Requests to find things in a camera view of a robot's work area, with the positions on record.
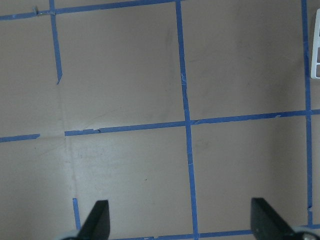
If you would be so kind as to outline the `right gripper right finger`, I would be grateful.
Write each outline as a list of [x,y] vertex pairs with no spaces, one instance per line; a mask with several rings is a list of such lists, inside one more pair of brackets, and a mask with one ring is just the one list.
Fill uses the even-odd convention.
[[262,197],[250,203],[250,230],[256,240],[318,240],[310,228],[292,228]]

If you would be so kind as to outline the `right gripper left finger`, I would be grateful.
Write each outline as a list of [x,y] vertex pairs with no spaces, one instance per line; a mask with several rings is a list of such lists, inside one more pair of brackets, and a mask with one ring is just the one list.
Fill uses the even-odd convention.
[[108,200],[98,200],[91,209],[76,240],[108,240],[111,232]]

